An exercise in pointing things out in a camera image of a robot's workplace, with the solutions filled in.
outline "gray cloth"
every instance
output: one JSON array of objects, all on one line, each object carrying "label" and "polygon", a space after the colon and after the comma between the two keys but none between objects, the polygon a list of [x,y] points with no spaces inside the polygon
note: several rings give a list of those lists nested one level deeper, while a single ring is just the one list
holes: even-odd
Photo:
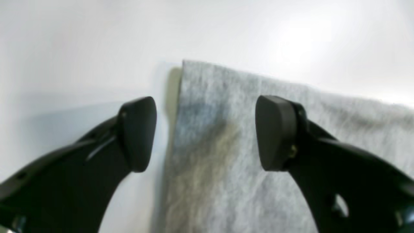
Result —
[{"label": "gray cloth", "polygon": [[412,110],[184,61],[166,167],[166,233],[317,232],[289,174],[261,168],[254,115],[259,95],[301,103],[310,120],[339,140],[414,176]]}]

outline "white background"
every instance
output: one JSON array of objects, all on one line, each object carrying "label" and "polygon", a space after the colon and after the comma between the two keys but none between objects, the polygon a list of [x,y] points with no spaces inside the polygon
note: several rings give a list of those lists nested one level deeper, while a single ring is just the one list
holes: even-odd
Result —
[{"label": "white background", "polygon": [[0,180],[151,95],[150,166],[121,183],[100,232],[157,231],[183,58],[414,106],[414,2],[2,0]]}]

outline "hole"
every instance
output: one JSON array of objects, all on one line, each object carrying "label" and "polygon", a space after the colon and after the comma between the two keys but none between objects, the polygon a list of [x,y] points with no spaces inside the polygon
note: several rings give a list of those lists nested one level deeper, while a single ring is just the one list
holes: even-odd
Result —
[{"label": "hole", "polygon": [[334,206],[332,207],[332,211],[336,214],[339,214],[339,217],[342,218],[347,218],[349,216],[348,205],[344,198],[339,194],[335,194],[335,202]]},{"label": "hole", "polygon": [[27,173],[25,172],[21,172],[20,174],[17,175],[17,179],[18,180],[22,180],[27,176]]}]

